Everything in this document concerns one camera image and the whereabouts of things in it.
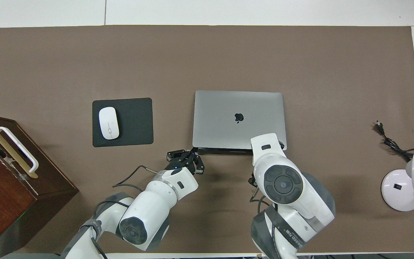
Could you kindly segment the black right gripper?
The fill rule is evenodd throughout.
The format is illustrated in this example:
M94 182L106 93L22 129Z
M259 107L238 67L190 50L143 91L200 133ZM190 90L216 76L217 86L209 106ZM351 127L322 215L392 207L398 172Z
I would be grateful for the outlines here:
M282 141L280 142L280 148L282 150L286 150L286 145ZM258 187L257 182L256 182L256 179L255 179L255 176L254 176L253 173L251 174L251 177L248 179L248 183L250 185L252 185L253 187L255 187L255 188Z

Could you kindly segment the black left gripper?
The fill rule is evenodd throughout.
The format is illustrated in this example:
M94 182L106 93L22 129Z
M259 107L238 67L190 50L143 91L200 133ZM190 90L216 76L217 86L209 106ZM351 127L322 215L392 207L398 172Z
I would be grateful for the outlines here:
M189 154L189 157L182 159L181 157L184 154ZM193 175L202 175L205 170L205 165L198 154L197 147L193 147L190 151L184 149L169 151L166 154L166 160L170 161L170 170L186 167Z

